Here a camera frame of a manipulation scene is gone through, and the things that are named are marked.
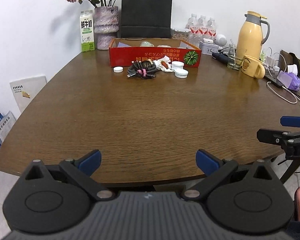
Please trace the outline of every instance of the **floor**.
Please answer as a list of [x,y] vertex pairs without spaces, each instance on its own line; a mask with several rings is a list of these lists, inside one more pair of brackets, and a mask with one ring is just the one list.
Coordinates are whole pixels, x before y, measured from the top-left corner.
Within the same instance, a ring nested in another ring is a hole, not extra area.
[[[290,165],[291,161],[286,161],[285,163],[278,166],[277,164],[284,160],[284,154],[280,155],[273,163],[271,163],[274,172],[277,174],[278,177],[281,177],[282,174],[286,171],[288,165]],[[2,239],[7,233],[10,232],[10,229],[7,225],[7,222],[2,213],[2,204],[9,193],[12,186],[17,181],[18,176],[14,176],[11,174],[7,174],[0,171],[0,239]],[[189,188],[192,185],[196,184],[198,181],[189,181],[186,182],[186,187]],[[289,194],[292,198],[294,198],[294,193],[297,188],[300,186],[300,173],[293,175],[285,184],[284,186],[288,190]]]

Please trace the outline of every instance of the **green milk carton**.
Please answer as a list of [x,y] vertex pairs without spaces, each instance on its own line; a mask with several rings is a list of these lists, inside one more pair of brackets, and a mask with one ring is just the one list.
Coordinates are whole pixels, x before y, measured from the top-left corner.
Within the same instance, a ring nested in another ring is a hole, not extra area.
[[93,36],[93,11],[82,11],[80,14],[82,52],[95,50]]

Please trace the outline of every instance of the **wooden table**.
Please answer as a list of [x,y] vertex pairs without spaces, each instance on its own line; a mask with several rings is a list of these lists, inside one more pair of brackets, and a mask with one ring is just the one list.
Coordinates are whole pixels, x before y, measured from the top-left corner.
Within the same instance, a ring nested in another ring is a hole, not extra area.
[[256,133],[284,130],[280,117],[300,115],[299,104],[211,56],[187,70],[186,79],[159,72],[140,80],[127,78],[127,69],[114,73],[108,51],[79,54],[19,117],[0,149],[0,170],[19,175],[33,159],[57,164],[99,149],[94,180],[140,186],[202,177],[195,164],[200,148],[239,163],[282,153],[259,143]]

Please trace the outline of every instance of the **tangled cables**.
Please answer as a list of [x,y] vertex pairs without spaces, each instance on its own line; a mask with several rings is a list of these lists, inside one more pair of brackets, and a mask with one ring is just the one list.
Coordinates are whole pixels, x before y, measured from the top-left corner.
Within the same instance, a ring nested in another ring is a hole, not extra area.
[[156,65],[148,59],[145,61],[132,61],[132,65],[128,68],[128,77],[137,76],[144,79],[154,78],[158,70]]

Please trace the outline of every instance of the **screw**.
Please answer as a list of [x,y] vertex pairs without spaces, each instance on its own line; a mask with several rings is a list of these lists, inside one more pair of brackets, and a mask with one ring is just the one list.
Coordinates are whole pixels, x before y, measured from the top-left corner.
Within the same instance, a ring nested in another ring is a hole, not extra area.
[[98,198],[111,198],[112,197],[112,192],[110,190],[100,190],[97,193]]
[[200,196],[200,192],[197,190],[193,190],[193,189],[188,189],[185,192],[185,196],[188,198],[197,198]]

